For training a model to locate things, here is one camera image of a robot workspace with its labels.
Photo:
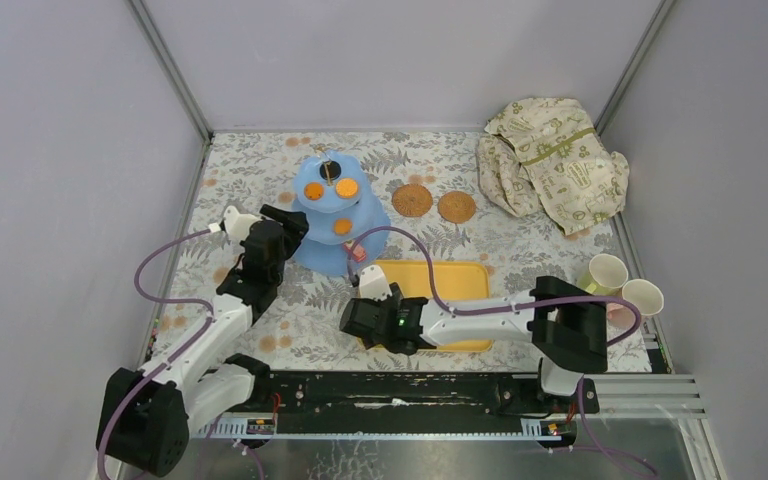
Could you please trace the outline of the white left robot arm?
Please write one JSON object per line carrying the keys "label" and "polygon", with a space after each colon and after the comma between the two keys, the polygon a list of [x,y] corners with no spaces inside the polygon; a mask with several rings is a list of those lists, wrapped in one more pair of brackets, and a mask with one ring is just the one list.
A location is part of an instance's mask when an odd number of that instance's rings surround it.
{"label": "white left robot arm", "polygon": [[210,301],[196,298],[203,320],[161,355],[107,381],[96,440],[97,475],[113,458],[141,474],[167,475],[193,433],[236,404],[256,411],[269,401],[267,366],[244,355],[213,365],[219,350],[248,331],[278,296],[286,262],[309,231],[304,213],[263,205],[256,214],[225,209],[193,238],[223,234],[243,249]]}

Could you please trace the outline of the orange waffle cookie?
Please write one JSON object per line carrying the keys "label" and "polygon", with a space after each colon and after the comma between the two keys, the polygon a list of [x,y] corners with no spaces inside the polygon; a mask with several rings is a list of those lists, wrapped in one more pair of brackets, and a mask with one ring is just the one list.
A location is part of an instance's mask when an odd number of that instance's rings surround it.
{"label": "orange waffle cookie", "polygon": [[341,178],[335,184],[335,192],[341,199],[355,198],[359,193],[359,184],[352,178]]}

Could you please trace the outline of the orange round cookie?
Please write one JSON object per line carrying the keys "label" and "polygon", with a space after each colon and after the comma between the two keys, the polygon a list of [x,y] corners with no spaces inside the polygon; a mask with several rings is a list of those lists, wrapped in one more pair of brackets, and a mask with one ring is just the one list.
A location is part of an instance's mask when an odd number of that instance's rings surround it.
{"label": "orange round cookie", "polygon": [[303,192],[308,200],[317,201],[325,194],[325,188],[321,183],[310,182],[305,185]]}

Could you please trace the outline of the yellow serving tray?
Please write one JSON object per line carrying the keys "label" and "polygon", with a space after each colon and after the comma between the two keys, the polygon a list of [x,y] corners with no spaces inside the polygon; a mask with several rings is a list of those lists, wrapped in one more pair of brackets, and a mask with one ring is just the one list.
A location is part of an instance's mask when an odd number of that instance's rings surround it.
{"label": "yellow serving tray", "polygon": [[[434,262],[435,286],[445,301],[487,299],[490,294],[489,275],[485,267],[475,262]],[[429,273],[424,260],[378,260],[372,265],[372,277],[385,277],[388,284],[396,283],[405,297],[427,297],[433,304]],[[419,350],[477,353],[489,350],[490,339],[466,340]]]}

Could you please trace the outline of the pink cake slice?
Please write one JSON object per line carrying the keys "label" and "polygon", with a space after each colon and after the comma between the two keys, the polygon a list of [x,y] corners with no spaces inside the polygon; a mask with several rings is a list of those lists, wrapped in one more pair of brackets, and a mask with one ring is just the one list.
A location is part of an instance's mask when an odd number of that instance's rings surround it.
{"label": "pink cake slice", "polygon": [[349,259],[354,263],[362,264],[368,258],[366,249],[355,240],[345,242],[343,244],[343,249],[348,254]]}

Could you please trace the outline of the blue three-tier cake stand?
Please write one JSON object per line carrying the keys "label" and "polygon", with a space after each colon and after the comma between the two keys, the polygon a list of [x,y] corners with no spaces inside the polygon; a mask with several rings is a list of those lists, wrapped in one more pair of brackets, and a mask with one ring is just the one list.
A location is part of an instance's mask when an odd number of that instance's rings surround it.
{"label": "blue three-tier cake stand", "polygon": [[343,276],[348,264],[363,268],[386,246],[388,233],[379,231],[355,239],[375,227],[390,224],[379,197],[357,158],[335,150],[304,158],[293,179],[291,209],[305,214],[309,230],[293,260],[327,276]]}

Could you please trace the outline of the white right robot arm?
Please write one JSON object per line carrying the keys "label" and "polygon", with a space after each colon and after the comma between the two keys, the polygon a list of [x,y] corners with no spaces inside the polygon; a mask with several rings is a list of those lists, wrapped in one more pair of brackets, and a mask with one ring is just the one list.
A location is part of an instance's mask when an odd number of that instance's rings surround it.
{"label": "white right robot arm", "polygon": [[367,348],[413,355],[421,349],[493,340],[525,342],[544,356],[533,386],[535,402],[557,412],[584,376],[607,370],[607,349],[629,337],[643,315],[632,302],[588,293],[553,276],[508,297],[444,301],[436,290],[408,297],[386,279],[360,280],[339,323]]}

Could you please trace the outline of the green paper cup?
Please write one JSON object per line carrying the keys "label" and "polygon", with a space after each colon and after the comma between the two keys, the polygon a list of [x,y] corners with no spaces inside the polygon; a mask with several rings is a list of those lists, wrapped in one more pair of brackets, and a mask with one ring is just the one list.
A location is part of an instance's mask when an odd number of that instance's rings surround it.
{"label": "green paper cup", "polygon": [[607,253],[593,256],[576,286],[594,295],[613,295],[629,280],[629,271],[619,257]]}

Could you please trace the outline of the black round cookie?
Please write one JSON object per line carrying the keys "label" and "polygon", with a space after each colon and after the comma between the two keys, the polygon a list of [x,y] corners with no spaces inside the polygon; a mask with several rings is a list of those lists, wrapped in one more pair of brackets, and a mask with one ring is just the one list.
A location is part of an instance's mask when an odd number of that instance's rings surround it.
{"label": "black round cookie", "polygon": [[320,164],[319,175],[328,185],[332,185],[337,179],[339,179],[341,173],[342,168],[336,161],[329,160]]}

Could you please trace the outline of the woven rattan coaster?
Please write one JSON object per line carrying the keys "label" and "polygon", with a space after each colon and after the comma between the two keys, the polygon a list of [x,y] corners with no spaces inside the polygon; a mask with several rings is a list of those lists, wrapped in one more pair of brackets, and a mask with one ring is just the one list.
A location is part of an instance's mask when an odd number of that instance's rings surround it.
{"label": "woven rattan coaster", "polygon": [[476,203],[467,193],[450,191],[444,194],[437,204],[440,216],[451,223],[462,224],[470,220],[476,212]]}
{"label": "woven rattan coaster", "polygon": [[433,197],[422,185],[406,184],[393,192],[391,204],[401,216],[416,218],[423,216],[431,209]]}

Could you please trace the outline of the orange flower cookie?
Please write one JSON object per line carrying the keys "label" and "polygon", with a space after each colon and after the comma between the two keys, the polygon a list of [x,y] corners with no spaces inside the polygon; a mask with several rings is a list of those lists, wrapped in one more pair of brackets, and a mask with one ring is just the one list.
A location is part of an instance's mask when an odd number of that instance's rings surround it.
{"label": "orange flower cookie", "polygon": [[353,227],[353,223],[348,218],[339,218],[333,224],[333,231],[338,236],[348,235]]}

